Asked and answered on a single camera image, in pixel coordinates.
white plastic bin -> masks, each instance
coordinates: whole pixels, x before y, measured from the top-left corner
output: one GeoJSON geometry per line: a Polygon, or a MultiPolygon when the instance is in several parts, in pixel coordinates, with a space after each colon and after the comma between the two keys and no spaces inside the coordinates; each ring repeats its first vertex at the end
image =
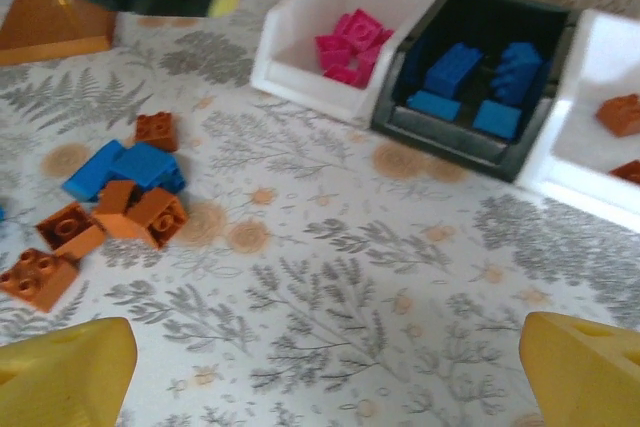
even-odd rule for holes
{"type": "Polygon", "coordinates": [[[251,84],[339,120],[368,127],[393,53],[435,0],[283,0],[267,14],[251,84]],[[366,89],[322,76],[314,38],[361,8],[395,30],[366,89]]]}
{"type": "Polygon", "coordinates": [[[595,118],[604,101],[631,93],[640,93],[640,22],[585,11],[518,184],[640,232],[640,186],[608,174],[640,159],[640,135],[615,137],[595,118]]]}

orange lego brick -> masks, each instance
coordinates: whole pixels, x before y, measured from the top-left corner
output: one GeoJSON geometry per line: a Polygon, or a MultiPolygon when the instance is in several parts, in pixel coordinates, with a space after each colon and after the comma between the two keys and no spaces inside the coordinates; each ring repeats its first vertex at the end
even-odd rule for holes
{"type": "Polygon", "coordinates": [[[136,122],[135,141],[146,142],[165,152],[178,150],[178,138],[173,123],[173,115],[169,112],[158,112],[155,115],[139,115],[136,122]]]}
{"type": "Polygon", "coordinates": [[[139,237],[156,249],[162,249],[187,222],[180,200],[160,187],[144,194],[127,217],[136,223],[139,237]]]}
{"type": "Polygon", "coordinates": [[[109,50],[116,16],[87,0],[14,0],[0,30],[0,65],[109,50]]]}
{"type": "Polygon", "coordinates": [[[28,249],[0,275],[0,290],[49,312],[77,276],[78,269],[68,260],[28,249]]]}
{"type": "Polygon", "coordinates": [[[634,160],[628,164],[621,165],[609,173],[640,185],[640,160],[634,160]]]}
{"type": "Polygon", "coordinates": [[[142,191],[133,180],[112,180],[100,192],[100,201],[91,215],[111,237],[135,239],[136,226],[126,213],[141,197],[142,191]]]}
{"type": "Polygon", "coordinates": [[[36,225],[57,256],[80,260],[107,239],[106,234],[80,206],[72,202],[36,225]]]}
{"type": "Polygon", "coordinates": [[[640,99],[638,94],[607,100],[596,117],[617,137],[640,134],[640,99]]]}

pink lego brick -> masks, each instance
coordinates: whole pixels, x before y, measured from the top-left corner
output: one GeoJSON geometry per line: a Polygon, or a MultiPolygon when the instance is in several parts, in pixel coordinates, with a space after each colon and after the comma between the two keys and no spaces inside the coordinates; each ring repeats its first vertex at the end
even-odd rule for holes
{"type": "Polygon", "coordinates": [[[380,55],[380,45],[358,54],[358,72],[360,72],[360,85],[366,87],[373,73],[373,69],[380,55]]]}
{"type": "Polygon", "coordinates": [[[375,45],[382,45],[384,44],[387,40],[389,40],[391,38],[391,36],[394,34],[395,32],[392,29],[389,30],[383,30],[382,32],[380,32],[380,35],[378,36],[378,38],[376,39],[375,45]]]}
{"type": "Polygon", "coordinates": [[[342,35],[342,34],[344,34],[344,29],[346,28],[347,24],[349,23],[349,19],[350,18],[351,18],[351,15],[343,14],[340,17],[340,20],[338,20],[338,23],[336,24],[336,26],[333,29],[333,35],[342,35]]]}
{"type": "Polygon", "coordinates": [[[357,70],[350,69],[343,65],[334,64],[324,73],[325,77],[329,79],[342,82],[343,84],[349,84],[353,86],[360,85],[360,74],[357,70]]]}
{"type": "Polygon", "coordinates": [[[316,53],[322,70],[332,65],[349,65],[351,46],[337,35],[319,35],[316,37],[316,53]]]}
{"type": "Polygon", "coordinates": [[[371,47],[380,33],[382,24],[367,14],[364,10],[358,9],[349,18],[343,37],[358,51],[364,52],[371,47]]]}

orange triangular object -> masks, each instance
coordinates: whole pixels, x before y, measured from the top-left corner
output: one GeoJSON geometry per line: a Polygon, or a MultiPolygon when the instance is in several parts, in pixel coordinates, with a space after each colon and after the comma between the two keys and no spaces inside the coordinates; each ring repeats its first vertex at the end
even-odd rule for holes
{"type": "Polygon", "coordinates": [[[14,0],[0,29],[0,66],[109,50],[116,16],[87,0],[14,0]]]}

table surface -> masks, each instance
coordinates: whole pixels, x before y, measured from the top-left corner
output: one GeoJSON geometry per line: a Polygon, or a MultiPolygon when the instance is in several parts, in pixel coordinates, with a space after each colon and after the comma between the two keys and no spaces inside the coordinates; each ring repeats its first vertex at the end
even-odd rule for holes
{"type": "Polygon", "coordinates": [[[141,113],[179,118],[191,214],[162,252],[107,241],[49,315],[1,297],[0,344],[128,318],[121,427],[541,425],[524,317],[637,328],[640,237],[252,90],[277,1],[0,69],[0,269],[141,113]]]}

